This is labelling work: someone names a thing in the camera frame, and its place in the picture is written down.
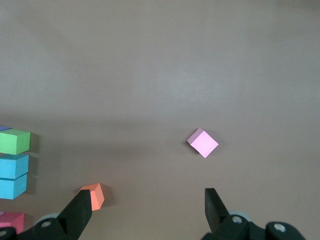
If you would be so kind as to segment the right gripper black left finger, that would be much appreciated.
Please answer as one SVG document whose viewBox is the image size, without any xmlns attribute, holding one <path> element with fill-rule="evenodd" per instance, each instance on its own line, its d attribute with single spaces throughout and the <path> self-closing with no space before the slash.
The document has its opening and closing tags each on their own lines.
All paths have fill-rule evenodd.
<svg viewBox="0 0 320 240">
<path fill-rule="evenodd" d="M 39 221 L 17 233 L 14 227 L 2 227 L 2 240 L 77 240 L 92 217 L 91 192 L 80 190 L 57 217 Z"/>
</svg>

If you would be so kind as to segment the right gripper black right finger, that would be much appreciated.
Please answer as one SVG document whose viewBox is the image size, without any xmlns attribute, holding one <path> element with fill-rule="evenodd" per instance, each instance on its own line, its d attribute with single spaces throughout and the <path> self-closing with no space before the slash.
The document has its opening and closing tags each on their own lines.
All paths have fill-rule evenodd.
<svg viewBox="0 0 320 240">
<path fill-rule="evenodd" d="M 204 240 L 304 240 L 305 237 L 292 225 L 269 222 L 261 228 L 240 214 L 230 214 L 216 189 L 204 191 L 205 216 L 211 232 Z"/>
</svg>

